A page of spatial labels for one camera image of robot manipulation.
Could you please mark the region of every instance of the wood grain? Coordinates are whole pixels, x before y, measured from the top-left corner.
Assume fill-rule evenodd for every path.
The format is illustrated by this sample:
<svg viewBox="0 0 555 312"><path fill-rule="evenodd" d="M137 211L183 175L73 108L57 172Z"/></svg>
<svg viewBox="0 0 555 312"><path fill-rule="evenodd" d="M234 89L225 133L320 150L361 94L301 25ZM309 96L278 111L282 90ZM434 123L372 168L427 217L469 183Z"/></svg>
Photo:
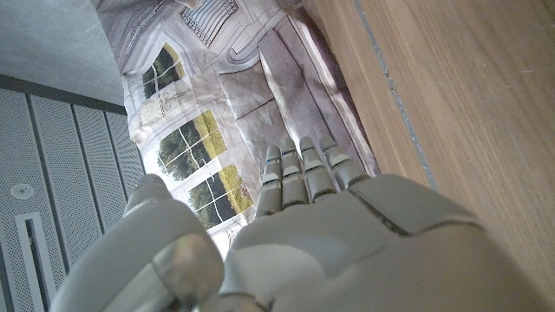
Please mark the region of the wood grain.
<svg viewBox="0 0 555 312"><path fill-rule="evenodd" d="M316 0L382 172L418 153L353 0ZM555 21L547 1L360 0L439 191L555 302Z"/></svg>

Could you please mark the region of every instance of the white robotic hand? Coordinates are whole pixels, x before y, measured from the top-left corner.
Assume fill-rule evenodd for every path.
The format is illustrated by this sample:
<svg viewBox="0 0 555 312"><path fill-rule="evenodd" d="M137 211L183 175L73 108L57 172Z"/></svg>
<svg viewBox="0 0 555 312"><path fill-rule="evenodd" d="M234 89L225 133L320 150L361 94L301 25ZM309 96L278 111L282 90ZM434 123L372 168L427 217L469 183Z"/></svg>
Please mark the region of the white robotic hand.
<svg viewBox="0 0 555 312"><path fill-rule="evenodd" d="M268 149L255 221L200 311L549 309L472 213L407 179L371 179L330 137L320 147L329 167L308 137L301 161L291 139Z"/></svg>
<svg viewBox="0 0 555 312"><path fill-rule="evenodd" d="M310 138L299 146L302 162L292 140L268 149L256 218L224 263L192 211L145 176L51 311L550 309L472 213L407 179L371 179L331 138L329 167Z"/></svg>

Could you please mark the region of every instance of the metal panel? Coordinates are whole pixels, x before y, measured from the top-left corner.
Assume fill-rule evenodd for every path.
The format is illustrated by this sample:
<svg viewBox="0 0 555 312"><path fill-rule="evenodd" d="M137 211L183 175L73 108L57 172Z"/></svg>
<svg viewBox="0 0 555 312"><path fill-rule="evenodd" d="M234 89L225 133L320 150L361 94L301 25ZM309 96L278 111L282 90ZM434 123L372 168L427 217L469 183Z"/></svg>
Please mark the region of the metal panel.
<svg viewBox="0 0 555 312"><path fill-rule="evenodd" d="M25 95L0 89L0 105L3 108L0 114L0 227L3 228L0 241L3 262L15 311L32 311L15 215L40 212L57 288L63 282L65 270ZM12 197L10 188L20 183L32 185L35 194L27 199Z"/></svg>
<svg viewBox="0 0 555 312"><path fill-rule="evenodd" d="M27 220L32 221L33 232L35 234L33 237L33 244L37 247L38 251L37 259L33 257L33 252L31 250L31 242L26 226ZM46 240L44 237L41 215L39 212L17 215L16 226L17 235L19 236L19 244L23 252L23 263L25 264L25 272L27 273L33 307L35 308L35 312L42 312L44 311L44 305L42 303L41 285L39 285L36 263L40 264L40 271L42 272L42 278L45 283L43 286L46 288L45 291L48 296L45 298L47 302L52 302L52 300L54 300L56 286L54 284L50 260L48 259L48 252L46 251Z"/></svg>
<svg viewBox="0 0 555 312"><path fill-rule="evenodd" d="M126 204L108 127L102 111L77 106L74 109L93 192L107 231L121 219Z"/></svg>
<svg viewBox="0 0 555 312"><path fill-rule="evenodd" d="M115 156L120 164L123 186L127 196L130 196L140 177L145 174L140 162L139 150L129 139L126 116L106 113L106 118L114 142Z"/></svg>
<svg viewBox="0 0 555 312"><path fill-rule="evenodd" d="M31 103L72 266L101 236L87 169L70 105L35 96Z"/></svg>

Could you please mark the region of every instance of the printed window image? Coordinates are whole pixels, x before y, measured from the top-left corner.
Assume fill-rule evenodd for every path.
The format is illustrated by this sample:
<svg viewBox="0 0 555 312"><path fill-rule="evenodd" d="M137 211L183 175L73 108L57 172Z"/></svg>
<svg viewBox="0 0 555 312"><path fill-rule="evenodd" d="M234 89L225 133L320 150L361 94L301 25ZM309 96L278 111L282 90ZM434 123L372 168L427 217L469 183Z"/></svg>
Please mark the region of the printed window image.
<svg viewBox="0 0 555 312"><path fill-rule="evenodd" d="M160 142L158 166L174 180L184 180L226 150L212 111L208 110Z"/></svg>
<svg viewBox="0 0 555 312"><path fill-rule="evenodd" d="M229 165L189 191L189 205L210 229L253 204L237 167Z"/></svg>
<svg viewBox="0 0 555 312"><path fill-rule="evenodd" d="M169 44L165 43L154 63L142 75L145 98L150 98L183 77L185 77L185 71L178 54Z"/></svg>

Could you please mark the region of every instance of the ventilation grille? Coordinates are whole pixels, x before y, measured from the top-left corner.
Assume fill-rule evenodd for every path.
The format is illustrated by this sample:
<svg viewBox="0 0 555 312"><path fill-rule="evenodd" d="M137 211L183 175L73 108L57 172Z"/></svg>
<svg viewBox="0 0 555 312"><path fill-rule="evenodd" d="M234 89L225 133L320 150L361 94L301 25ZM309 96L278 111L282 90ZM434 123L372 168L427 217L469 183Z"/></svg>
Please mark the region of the ventilation grille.
<svg viewBox="0 0 555 312"><path fill-rule="evenodd" d="M0 105L3 108L0 114L0 217L6 260L2 262L6 265L14 308L32 311L33 303L14 215L40 212L57 289L62 285L65 270L25 96L0 89ZM33 186L35 194L27 199L13 198L10 188L19 183Z"/></svg>
<svg viewBox="0 0 555 312"><path fill-rule="evenodd" d="M126 203L108 127L102 111L75 106L75 116L81 131L96 203L107 231L121 219Z"/></svg>
<svg viewBox="0 0 555 312"><path fill-rule="evenodd" d="M100 236L87 170L71 107L31 97L69 264L74 265Z"/></svg>
<svg viewBox="0 0 555 312"><path fill-rule="evenodd" d="M129 197L139 179L145 175L140 162L139 150L134 142L129 139L126 116L106 113L106 118L114 141L115 155L120 163L123 187Z"/></svg>
<svg viewBox="0 0 555 312"><path fill-rule="evenodd" d="M200 8L186 8L181 16L185 24L210 48L225 21L237 10L235 0L205 0Z"/></svg>

